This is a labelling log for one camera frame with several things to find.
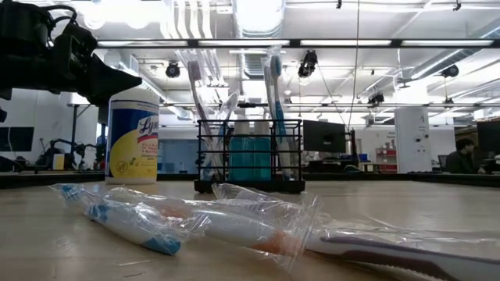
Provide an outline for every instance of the blue bottle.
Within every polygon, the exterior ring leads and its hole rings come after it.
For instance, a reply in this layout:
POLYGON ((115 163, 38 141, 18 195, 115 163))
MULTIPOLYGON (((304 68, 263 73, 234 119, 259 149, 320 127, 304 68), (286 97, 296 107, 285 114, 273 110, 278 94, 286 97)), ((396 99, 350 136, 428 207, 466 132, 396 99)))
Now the blue bottle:
MULTIPOLYGON (((229 141, 229 166, 231 167, 252 167, 252 153, 237 153, 235 151, 253 151, 254 140, 248 137, 250 134, 249 122, 235 122, 234 135, 229 141)), ((251 168, 229 169, 229 180, 252 180, 253 174, 251 168)))
MULTIPOLYGON (((269 123, 268 122, 255 122, 255 134, 256 135, 270 135, 269 123)), ((255 137, 254 151, 265 151, 256 152, 253 154, 253 164, 254 166, 271 166, 271 138, 270 137, 255 137)), ((256 168, 253 169, 254 180, 271 180, 271 169, 256 168)))

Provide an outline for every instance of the computer monitor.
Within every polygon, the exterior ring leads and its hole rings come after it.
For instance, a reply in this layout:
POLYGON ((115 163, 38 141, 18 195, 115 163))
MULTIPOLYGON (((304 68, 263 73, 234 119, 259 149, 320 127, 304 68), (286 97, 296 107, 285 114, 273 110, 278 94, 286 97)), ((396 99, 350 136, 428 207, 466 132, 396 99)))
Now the computer monitor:
POLYGON ((10 127, 10 132, 8 127, 0 128, 0 151, 31 151, 33 133, 33 127, 10 127))
POLYGON ((477 139, 480 150, 500 152, 500 121, 478 122, 477 139))
POLYGON ((345 125, 304 120, 304 151, 345 153, 345 125))

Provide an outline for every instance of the man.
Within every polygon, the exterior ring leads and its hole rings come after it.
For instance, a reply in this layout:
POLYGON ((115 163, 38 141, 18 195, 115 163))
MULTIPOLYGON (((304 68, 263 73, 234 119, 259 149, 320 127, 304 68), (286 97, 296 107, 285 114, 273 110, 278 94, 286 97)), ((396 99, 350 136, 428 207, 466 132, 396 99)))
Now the man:
POLYGON ((455 143, 456 151, 446 158, 446 169, 450 173, 475 174, 486 173, 483 168, 476 168, 472 159, 474 142, 470 139, 461 139, 455 143))

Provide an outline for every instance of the lysol wipes container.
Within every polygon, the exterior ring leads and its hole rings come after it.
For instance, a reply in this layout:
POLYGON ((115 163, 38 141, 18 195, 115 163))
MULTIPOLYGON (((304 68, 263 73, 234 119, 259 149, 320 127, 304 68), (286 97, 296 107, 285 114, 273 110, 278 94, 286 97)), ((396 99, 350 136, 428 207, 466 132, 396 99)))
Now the lysol wipes container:
POLYGON ((105 181, 155 183, 158 167, 159 98, 133 88, 109 99, 105 181))

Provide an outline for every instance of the table surface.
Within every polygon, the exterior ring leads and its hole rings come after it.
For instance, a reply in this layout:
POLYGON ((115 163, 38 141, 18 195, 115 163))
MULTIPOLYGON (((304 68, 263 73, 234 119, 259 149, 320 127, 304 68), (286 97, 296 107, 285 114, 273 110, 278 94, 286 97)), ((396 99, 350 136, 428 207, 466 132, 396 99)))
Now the table surface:
MULTIPOLYGON (((104 183, 87 189, 106 192, 104 183)), ((190 182, 134 186, 148 194, 212 200, 190 182)), ((500 190, 416 182, 311 182, 323 211, 412 229, 499 231, 500 190)), ((392 280, 305 254, 291 275, 256 253, 208 238, 174 257, 131 244, 65 209, 47 187, 0 190, 0 280, 392 280)))

